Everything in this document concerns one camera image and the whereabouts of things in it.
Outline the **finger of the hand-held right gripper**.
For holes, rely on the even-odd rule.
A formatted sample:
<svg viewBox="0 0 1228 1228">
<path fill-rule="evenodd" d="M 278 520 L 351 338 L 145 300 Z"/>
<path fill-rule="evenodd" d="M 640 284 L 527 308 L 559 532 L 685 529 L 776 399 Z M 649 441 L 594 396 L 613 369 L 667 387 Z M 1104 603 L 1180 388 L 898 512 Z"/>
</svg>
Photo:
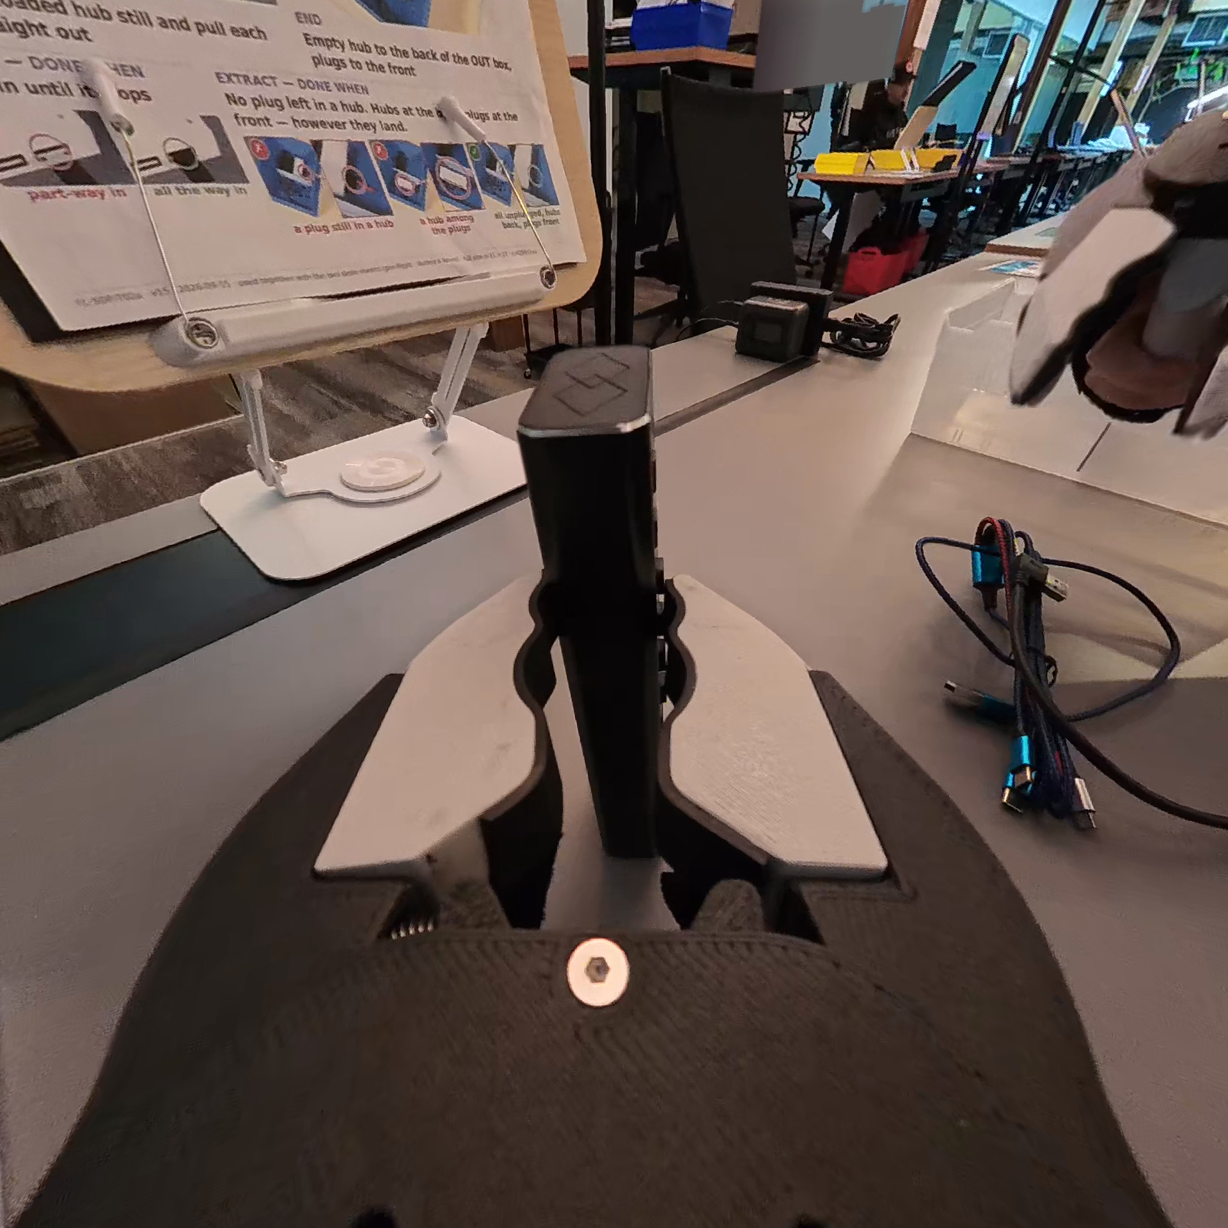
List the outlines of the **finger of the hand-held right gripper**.
<svg viewBox="0 0 1228 1228">
<path fill-rule="evenodd" d="M 1035 405 L 1069 373 L 1094 405 L 1181 405 L 1181 359 L 1145 343 L 1175 236 L 1145 207 L 1063 223 L 1014 329 L 1011 403 Z"/>
<path fill-rule="evenodd" d="M 1226 240 L 1180 238 L 1155 268 L 1113 287 L 1071 362 L 1076 387 L 1109 419 L 1173 435 L 1226 435 Z"/>
</svg>

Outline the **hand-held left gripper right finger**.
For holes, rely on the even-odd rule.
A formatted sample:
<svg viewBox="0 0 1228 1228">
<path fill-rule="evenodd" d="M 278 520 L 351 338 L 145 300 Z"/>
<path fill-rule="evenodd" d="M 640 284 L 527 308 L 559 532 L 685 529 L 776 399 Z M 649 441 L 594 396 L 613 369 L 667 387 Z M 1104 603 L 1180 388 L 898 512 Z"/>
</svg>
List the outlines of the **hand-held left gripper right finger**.
<svg viewBox="0 0 1228 1228">
<path fill-rule="evenodd" d="M 667 582 L 656 838 L 664 899 L 691 927 L 744 881 L 769 927 L 808 883 L 878 886 L 890 861 L 806 663 L 697 579 Z"/>
</svg>

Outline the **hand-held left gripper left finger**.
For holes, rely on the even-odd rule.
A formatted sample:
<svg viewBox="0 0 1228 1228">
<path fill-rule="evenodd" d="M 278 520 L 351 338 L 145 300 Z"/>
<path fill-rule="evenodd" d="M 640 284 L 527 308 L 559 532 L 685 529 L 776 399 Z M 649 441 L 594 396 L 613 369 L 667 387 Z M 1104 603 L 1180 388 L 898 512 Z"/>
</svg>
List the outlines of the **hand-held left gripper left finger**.
<svg viewBox="0 0 1228 1228">
<path fill-rule="evenodd" d="M 484 881 L 540 930 L 563 830 L 544 707 L 544 581 L 517 576 L 410 663 L 316 859 L 323 880 L 404 880 L 441 904 Z"/>
</svg>

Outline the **black multi-port usb hub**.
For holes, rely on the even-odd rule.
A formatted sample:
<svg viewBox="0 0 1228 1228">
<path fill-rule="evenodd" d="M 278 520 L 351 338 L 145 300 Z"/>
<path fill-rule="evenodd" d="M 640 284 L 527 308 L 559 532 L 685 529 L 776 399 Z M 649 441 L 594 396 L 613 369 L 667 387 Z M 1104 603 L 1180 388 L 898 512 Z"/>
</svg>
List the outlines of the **black multi-port usb hub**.
<svg viewBox="0 0 1228 1228">
<path fill-rule="evenodd" d="M 516 426 L 544 622 L 574 709 L 601 845 L 656 854 L 660 637 L 651 351 L 568 349 Z"/>
</svg>

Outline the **wooden desk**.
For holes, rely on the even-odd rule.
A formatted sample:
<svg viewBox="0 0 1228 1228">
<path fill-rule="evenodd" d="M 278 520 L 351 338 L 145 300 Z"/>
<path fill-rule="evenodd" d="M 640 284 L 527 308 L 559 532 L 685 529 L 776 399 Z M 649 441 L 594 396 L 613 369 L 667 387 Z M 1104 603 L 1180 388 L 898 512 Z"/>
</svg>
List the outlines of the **wooden desk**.
<svg viewBox="0 0 1228 1228">
<path fill-rule="evenodd" d="M 959 178 L 959 172 L 943 172 L 936 175 L 878 175 L 866 172 L 858 178 L 834 178 L 834 179 L 816 179 L 813 175 L 813 164 L 800 166 L 798 181 L 802 183 L 816 183 L 820 190 L 831 192 L 837 190 L 837 212 L 834 233 L 827 238 L 827 254 L 822 260 L 822 274 L 820 284 L 822 288 L 834 288 L 837 282 L 837 271 L 845 253 L 845 238 L 850 236 L 856 201 L 869 192 L 898 196 L 900 205 L 911 205 L 928 199 L 939 199 L 950 192 L 952 183 Z"/>
</svg>

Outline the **red bag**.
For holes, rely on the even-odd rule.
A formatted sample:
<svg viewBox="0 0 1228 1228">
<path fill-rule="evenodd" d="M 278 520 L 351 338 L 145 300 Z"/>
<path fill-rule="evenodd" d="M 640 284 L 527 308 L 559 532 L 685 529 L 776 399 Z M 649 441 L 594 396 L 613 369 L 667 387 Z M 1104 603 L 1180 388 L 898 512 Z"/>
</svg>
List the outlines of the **red bag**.
<svg viewBox="0 0 1228 1228">
<path fill-rule="evenodd" d="M 929 229 L 922 227 L 890 250 L 878 247 L 850 250 L 841 293 L 845 296 L 870 296 L 898 287 L 922 261 L 929 236 Z"/>
</svg>

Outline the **wooden book stand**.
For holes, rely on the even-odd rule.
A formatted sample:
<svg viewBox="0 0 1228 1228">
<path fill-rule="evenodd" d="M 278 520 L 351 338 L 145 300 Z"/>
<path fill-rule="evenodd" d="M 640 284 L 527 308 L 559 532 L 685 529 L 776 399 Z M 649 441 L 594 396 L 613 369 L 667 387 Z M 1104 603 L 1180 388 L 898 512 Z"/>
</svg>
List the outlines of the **wooden book stand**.
<svg viewBox="0 0 1228 1228">
<path fill-rule="evenodd" d="M 343 296 L 180 311 L 165 320 L 34 343 L 1 302 L 1 369 L 86 395 L 180 391 L 232 377 L 248 429 L 250 471 L 200 495 L 205 514 L 267 579 L 325 576 L 525 489 L 516 442 L 454 425 L 472 357 L 492 320 L 555 309 L 594 284 L 598 205 L 586 172 L 555 2 L 530 2 L 562 167 L 586 260 L 407 284 Z M 264 369 L 454 331 L 419 419 L 293 459 L 276 459 Z"/>
</svg>

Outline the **black power adapter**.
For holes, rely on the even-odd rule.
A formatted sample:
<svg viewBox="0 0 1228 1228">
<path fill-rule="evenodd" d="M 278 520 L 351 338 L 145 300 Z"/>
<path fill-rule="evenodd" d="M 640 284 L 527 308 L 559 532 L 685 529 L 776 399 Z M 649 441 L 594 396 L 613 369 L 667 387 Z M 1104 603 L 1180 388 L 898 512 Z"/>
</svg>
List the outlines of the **black power adapter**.
<svg viewBox="0 0 1228 1228">
<path fill-rule="evenodd" d="M 739 308 L 735 354 L 774 363 L 816 359 L 831 296 L 816 282 L 752 282 Z"/>
</svg>

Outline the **black office chair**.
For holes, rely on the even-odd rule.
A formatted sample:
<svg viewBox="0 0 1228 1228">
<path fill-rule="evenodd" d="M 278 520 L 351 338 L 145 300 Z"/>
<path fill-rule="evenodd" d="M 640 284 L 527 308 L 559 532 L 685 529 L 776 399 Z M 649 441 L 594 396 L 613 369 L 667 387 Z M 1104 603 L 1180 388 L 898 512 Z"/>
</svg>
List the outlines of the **black office chair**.
<svg viewBox="0 0 1228 1228">
<path fill-rule="evenodd" d="M 733 323 L 755 282 L 802 284 L 794 258 L 786 95 L 661 71 L 683 253 L 678 337 Z"/>
</svg>

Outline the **wooden table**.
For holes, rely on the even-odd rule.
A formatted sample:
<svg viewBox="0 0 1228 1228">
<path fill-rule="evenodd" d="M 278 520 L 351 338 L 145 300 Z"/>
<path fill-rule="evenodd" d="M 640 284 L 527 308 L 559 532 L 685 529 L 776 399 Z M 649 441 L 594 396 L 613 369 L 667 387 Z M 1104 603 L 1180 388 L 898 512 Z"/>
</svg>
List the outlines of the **wooden table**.
<svg viewBox="0 0 1228 1228">
<path fill-rule="evenodd" d="M 683 80 L 752 87 L 755 56 L 705 46 L 677 51 L 624 51 L 606 54 L 606 91 L 611 95 L 637 95 L 660 91 L 661 71 Z"/>
</svg>

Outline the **blue storage bin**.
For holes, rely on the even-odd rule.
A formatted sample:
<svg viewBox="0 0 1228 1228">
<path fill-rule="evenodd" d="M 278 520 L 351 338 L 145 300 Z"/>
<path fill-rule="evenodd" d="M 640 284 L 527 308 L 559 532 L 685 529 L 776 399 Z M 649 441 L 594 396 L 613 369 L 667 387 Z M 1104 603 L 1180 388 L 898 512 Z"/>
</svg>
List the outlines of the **blue storage bin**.
<svg viewBox="0 0 1228 1228">
<path fill-rule="evenodd" d="M 648 51 L 725 51 L 735 2 L 637 2 L 631 46 Z"/>
</svg>

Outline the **black metal pole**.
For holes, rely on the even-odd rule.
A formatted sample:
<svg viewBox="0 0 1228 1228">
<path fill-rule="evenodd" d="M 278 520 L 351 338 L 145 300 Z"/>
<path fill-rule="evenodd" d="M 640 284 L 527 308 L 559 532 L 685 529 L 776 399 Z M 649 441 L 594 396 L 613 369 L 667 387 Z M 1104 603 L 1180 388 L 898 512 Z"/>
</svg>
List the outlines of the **black metal pole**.
<svg viewBox="0 0 1228 1228">
<path fill-rule="evenodd" d="M 586 2 L 589 159 L 601 223 L 601 260 L 594 282 L 596 343 L 611 344 L 610 124 L 606 105 L 606 2 Z"/>
</svg>

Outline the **printed instruction sheet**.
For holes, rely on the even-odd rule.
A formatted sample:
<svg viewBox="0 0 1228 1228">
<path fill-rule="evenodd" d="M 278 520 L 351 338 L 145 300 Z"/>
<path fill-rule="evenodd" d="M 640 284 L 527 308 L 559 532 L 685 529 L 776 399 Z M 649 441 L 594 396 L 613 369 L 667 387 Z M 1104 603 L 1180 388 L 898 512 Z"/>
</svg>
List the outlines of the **printed instruction sheet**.
<svg viewBox="0 0 1228 1228">
<path fill-rule="evenodd" d="M 1 2 L 34 343 L 586 260 L 529 2 Z"/>
</svg>

